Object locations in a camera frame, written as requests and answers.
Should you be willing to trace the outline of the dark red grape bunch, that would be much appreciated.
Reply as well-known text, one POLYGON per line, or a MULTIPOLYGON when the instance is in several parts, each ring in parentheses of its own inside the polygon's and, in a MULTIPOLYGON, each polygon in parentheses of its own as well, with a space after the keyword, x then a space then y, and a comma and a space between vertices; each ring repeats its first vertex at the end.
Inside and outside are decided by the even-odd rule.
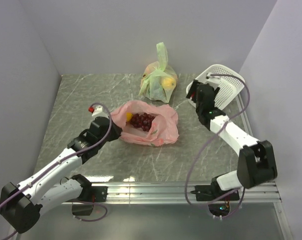
POLYGON ((132 116, 129 123, 136 129, 142 129, 144 132, 148 132, 151 129, 152 121, 155 119, 153 115, 143 113, 136 113, 132 116))

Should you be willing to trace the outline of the pink plastic bag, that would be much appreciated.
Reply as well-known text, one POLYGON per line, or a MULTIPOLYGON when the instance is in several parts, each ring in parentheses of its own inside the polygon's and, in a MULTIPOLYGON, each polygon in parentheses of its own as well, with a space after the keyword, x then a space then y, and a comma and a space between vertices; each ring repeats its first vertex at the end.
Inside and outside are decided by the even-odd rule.
POLYGON ((178 114, 168 104, 155 106, 141 100, 131 100, 115 109, 111 116, 113 122, 122 128, 120 138, 127 143, 158 147, 163 144, 173 144, 179 137, 178 114), (143 131, 127 123, 128 113, 147 113, 154 116, 150 130, 143 131))

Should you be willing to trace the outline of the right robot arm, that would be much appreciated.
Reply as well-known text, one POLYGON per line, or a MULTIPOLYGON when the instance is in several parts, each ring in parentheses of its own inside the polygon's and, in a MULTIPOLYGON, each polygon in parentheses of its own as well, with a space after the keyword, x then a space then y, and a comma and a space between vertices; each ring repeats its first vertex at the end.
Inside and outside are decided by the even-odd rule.
POLYGON ((272 144, 250 136, 215 106, 219 90, 194 80, 186 97, 195 103, 199 122, 235 151, 238 166, 234 171, 212 178, 210 185, 196 186, 192 193, 198 201, 223 200, 236 189, 250 189, 278 176, 272 144))

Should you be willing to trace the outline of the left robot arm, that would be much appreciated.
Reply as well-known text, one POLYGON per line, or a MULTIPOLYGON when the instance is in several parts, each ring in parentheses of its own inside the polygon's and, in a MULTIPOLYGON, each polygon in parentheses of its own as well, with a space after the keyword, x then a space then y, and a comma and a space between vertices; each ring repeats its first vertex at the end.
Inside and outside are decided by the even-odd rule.
POLYGON ((20 234, 30 230, 49 210, 63 202, 95 200, 92 183, 77 174, 58 182, 85 164, 107 143, 119 139, 122 129, 108 117, 98 116, 88 129, 71 140, 52 162, 17 185, 7 183, 0 193, 0 215, 20 234))

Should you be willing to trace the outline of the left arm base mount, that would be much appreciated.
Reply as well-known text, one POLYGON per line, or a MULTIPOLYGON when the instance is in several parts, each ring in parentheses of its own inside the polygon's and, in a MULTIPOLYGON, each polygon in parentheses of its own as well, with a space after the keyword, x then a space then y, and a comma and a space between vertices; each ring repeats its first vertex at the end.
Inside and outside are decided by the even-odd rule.
POLYGON ((72 204, 72 214, 77 217, 90 216, 93 213, 93 203, 106 202, 107 186, 91 186, 85 188, 76 201, 90 202, 90 204, 72 204))

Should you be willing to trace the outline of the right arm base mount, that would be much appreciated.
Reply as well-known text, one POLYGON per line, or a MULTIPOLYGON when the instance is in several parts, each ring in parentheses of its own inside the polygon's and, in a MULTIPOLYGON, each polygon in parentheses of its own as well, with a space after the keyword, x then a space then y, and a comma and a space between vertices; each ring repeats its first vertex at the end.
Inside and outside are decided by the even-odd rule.
POLYGON ((223 191, 214 188, 212 185, 196 185, 191 193, 196 196, 197 202, 212 202, 215 199, 221 201, 222 203, 214 201, 213 203, 208 204, 208 213, 211 214, 213 218, 222 220, 229 217, 240 208, 244 199, 245 190, 241 192, 242 195, 240 196, 239 188, 223 191), (239 201, 234 210, 231 210, 231 201, 239 201))

